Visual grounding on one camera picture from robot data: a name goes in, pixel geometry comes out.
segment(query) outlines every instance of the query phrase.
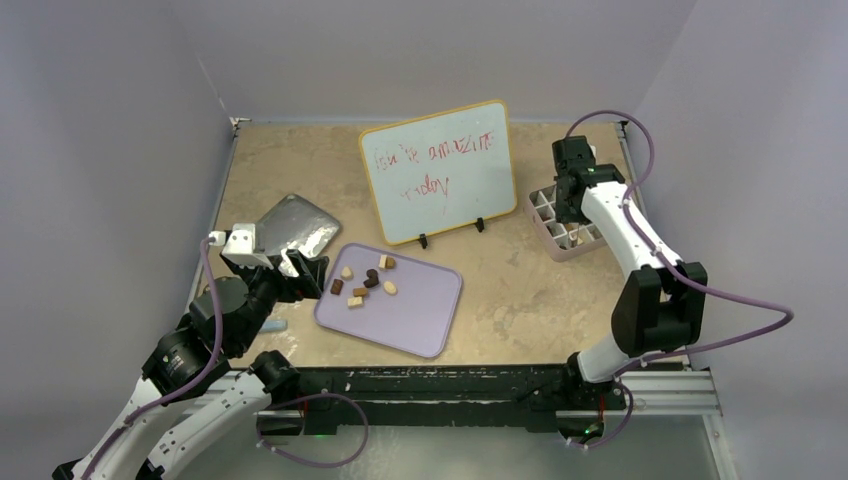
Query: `wooden tabletop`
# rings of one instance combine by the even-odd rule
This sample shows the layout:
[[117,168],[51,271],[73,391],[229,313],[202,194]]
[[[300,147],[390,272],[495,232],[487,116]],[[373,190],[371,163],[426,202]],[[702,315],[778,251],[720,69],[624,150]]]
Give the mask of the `wooden tabletop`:
[[[288,330],[260,334],[234,366],[277,349],[299,366],[470,365],[564,362],[610,329],[624,285],[607,247],[563,263],[551,260],[521,211],[520,200],[553,184],[551,143],[567,125],[512,124],[510,138],[519,207],[486,222],[481,234],[465,227],[417,242],[385,245],[359,155],[359,134],[373,125],[242,124],[216,228],[255,222],[286,194],[296,193],[336,217],[341,233],[323,254],[358,242],[457,270],[463,288],[444,351],[425,359],[318,326],[314,300],[279,304],[272,318]],[[581,126],[599,163],[614,163],[629,178],[612,124]],[[231,275],[213,255],[216,276]]]

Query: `gray floor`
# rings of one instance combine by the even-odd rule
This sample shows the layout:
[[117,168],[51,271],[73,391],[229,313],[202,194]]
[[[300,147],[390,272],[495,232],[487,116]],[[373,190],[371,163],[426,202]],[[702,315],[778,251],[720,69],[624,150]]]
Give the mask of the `gray floor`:
[[[295,437],[282,448],[337,461],[354,451],[361,427],[326,437]],[[256,448],[245,424],[208,448],[180,479],[717,479],[700,417],[638,417],[618,439],[583,454],[558,435],[518,428],[372,427],[362,456],[338,469],[304,467]]]

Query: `gray wall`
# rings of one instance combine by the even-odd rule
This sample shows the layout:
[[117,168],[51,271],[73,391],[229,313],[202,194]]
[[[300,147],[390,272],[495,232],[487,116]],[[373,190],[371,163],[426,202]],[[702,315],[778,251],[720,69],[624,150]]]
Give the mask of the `gray wall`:
[[3,478],[90,449],[182,314],[231,142],[164,0],[0,3]]
[[638,106],[695,0],[174,0],[231,116],[513,118]]
[[[848,471],[846,58],[845,2],[700,1],[637,111],[657,141],[644,194],[660,234],[712,285],[797,313],[698,359],[743,478]],[[708,301],[702,338],[777,318]]]

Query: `purple tray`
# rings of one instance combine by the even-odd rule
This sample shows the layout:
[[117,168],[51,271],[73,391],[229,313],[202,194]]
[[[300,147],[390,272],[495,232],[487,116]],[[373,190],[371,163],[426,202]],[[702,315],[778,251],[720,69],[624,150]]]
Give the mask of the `purple tray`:
[[[383,254],[397,260],[394,269],[377,268]],[[334,278],[341,278],[345,266],[353,270],[353,280],[345,281],[340,295],[333,295],[329,285]],[[369,268],[380,273],[380,286],[371,289],[365,305],[347,308],[347,299],[355,287],[362,286]],[[397,295],[383,290],[382,282],[386,280],[397,286]],[[349,243],[342,247],[327,274],[327,288],[315,305],[315,321],[348,335],[431,358],[445,348],[461,289],[462,277],[454,270]]]

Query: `cable connector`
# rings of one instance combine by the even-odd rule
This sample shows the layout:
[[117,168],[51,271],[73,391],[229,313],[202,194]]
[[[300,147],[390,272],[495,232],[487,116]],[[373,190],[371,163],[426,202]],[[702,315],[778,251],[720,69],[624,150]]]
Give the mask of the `cable connector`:
[[224,245],[227,244],[227,232],[215,230],[215,231],[209,232],[209,238],[212,239],[212,241],[209,242],[209,244],[212,245],[212,246],[223,247]]

